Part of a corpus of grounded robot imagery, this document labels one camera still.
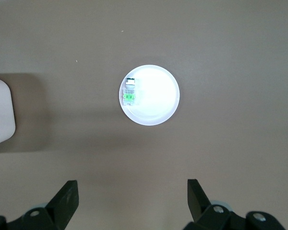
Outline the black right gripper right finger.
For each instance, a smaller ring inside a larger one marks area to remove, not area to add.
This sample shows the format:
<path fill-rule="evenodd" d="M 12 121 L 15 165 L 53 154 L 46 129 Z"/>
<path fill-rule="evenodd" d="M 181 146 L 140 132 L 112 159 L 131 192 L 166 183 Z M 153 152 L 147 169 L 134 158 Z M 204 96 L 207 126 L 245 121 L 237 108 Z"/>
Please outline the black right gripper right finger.
<path fill-rule="evenodd" d="M 196 179 L 187 183 L 188 207 L 193 222 L 186 230 L 240 230 L 241 217 L 223 205 L 212 204 Z"/>

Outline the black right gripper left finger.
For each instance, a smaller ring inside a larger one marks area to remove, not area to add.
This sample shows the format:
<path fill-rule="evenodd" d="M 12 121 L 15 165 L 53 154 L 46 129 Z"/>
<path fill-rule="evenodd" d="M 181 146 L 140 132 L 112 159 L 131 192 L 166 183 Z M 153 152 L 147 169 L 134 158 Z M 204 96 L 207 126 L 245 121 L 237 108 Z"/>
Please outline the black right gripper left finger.
<path fill-rule="evenodd" d="M 64 230 L 78 208 L 78 183 L 66 184 L 45 207 L 29 210 L 22 217 L 25 230 Z"/>

